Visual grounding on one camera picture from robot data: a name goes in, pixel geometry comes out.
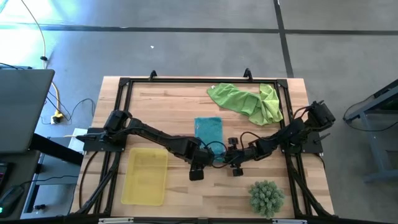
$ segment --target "desk leg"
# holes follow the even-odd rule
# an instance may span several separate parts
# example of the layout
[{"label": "desk leg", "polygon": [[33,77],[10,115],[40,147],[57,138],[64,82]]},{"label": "desk leg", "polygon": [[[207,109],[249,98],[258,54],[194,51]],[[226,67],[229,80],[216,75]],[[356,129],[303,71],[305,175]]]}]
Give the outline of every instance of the desk leg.
[{"label": "desk leg", "polygon": [[33,134],[29,149],[38,150],[40,152],[43,152],[44,154],[59,158],[63,161],[71,162],[78,166],[80,166],[81,162],[83,161],[83,155],[79,152],[55,143],[36,133]]}]

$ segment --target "yellow cable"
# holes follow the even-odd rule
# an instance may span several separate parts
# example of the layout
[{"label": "yellow cable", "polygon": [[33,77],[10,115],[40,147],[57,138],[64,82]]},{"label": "yellow cable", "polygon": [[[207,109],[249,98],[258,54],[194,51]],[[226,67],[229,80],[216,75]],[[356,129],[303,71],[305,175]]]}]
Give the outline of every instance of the yellow cable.
[{"label": "yellow cable", "polygon": [[[21,0],[21,2],[23,3],[23,5],[25,6],[25,8],[27,9],[27,11],[29,12],[29,14],[32,16],[33,20],[35,21],[37,27],[39,28],[40,34],[42,35],[42,39],[43,39],[43,56],[45,57],[45,39],[44,39],[44,35],[43,35],[43,31],[42,28],[40,27],[39,23],[37,22],[36,18],[33,16],[33,13],[30,11],[30,9],[27,7],[27,5],[25,4],[24,0]],[[45,61],[43,60],[43,69],[46,69],[45,67]],[[55,90],[55,96],[57,99],[57,109],[55,110],[55,116],[58,117],[62,117],[63,115],[60,112],[60,95],[58,93],[58,89],[55,86],[54,82],[51,82],[52,87]]]}]

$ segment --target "black metal frame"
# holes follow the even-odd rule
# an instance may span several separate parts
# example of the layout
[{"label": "black metal frame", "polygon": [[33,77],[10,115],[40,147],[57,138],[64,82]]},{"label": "black metal frame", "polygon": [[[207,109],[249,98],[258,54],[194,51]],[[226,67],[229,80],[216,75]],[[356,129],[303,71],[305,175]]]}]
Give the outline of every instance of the black metal frame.
[{"label": "black metal frame", "polygon": [[[120,78],[118,92],[116,95],[116,101],[114,104],[114,110],[120,109],[122,93],[123,93],[123,89],[125,87],[127,87],[127,94],[126,94],[126,99],[124,102],[123,110],[126,110],[126,111],[129,110],[132,88],[133,88],[134,83],[222,83],[222,82],[224,82],[224,83],[266,83],[266,84],[273,85],[273,87],[275,88],[275,90],[277,92],[277,96],[279,97],[279,99],[281,98],[280,88],[283,89],[287,112],[289,115],[289,122],[293,120],[293,110],[292,110],[292,104],[290,101],[289,86],[287,84],[286,79],[267,79],[267,78],[253,79],[250,69],[248,69],[248,68],[245,70],[244,75],[243,75],[243,77],[245,77],[247,79],[243,79],[243,78],[237,78],[237,79],[229,79],[229,78],[155,78],[155,77],[157,77],[156,71],[152,71],[149,78]],[[283,111],[281,100],[279,101],[279,109],[281,111]],[[282,121],[280,121],[279,123],[280,123],[280,128],[285,127],[284,119]],[[282,149],[282,152],[287,152],[288,147],[281,146],[281,149]],[[103,180],[104,176],[107,173],[110,156],[111,156],[111,152],[105,152],[105,157],[104,157],[104,161],[103,161],[103,166],[102,166],[99,182],[101,182]],[[302,181],[305,184],[305,186],[307,186],[306,181],[305,181],[303,162],[302,162],[300,153],[295,154],[295,158],[297,160],[298,173],[299,173],[300,177],[302,178]],[[291,159],[292,159],[290,153],[285,153],[285,159],[286,159],[287,166],[289,166],[289,161],[291,162]],[[293,171],[290,169],[287,169],[287,172],[288,172],[288,176],[289,176],[290,192],[292,194],[294,215],[295,216],[303,215],[303,213],[301,212],[300,207],[299,207],[299,199],[297,197],[297,189],[295,186],[295,180],[293,178]],[[107,199],[106,207],[104,210],[104,213],[107,215],[111,214],[112,202],[113,202],[113,198],[114,198],[114,189],[116,186],[116,178],[117,178],[117,174],[115,174],[112,177],[110,187],[109,187],[108,199]],[[303,194],[303,197],[304,197],[304,205],[305,205],[305,214],[312,215],[312,209],[311,209],[310,203],[308,201],[308,198],[305,194]],[[95,203],[94,213],[100,213],[101,199],[102,199],[102,193]]]}]

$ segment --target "blue cloth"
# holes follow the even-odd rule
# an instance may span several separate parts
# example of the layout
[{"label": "blue cloth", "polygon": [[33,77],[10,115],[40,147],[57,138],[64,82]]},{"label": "blue cloth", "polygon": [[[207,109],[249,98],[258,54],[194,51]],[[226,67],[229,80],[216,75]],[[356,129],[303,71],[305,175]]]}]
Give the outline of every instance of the blue cloth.
[{"label": "blue cloth", "polygon": [[[223,122],[219,117],[195,118],[195,137],[208,144],[212,141],[223,142]],[[214,152],[215,157],[220,157],[225,148],[220,143],[212,143],[208,146]]]}]

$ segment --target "laptop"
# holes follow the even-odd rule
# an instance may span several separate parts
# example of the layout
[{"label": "laptop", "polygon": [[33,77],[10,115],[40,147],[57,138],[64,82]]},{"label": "laptop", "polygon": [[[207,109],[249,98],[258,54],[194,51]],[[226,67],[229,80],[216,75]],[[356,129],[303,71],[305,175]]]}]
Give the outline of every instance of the laptop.
[{"label": "laptop", "polygon": [[54,70],[0,70],[0,154],[30,145]]}]

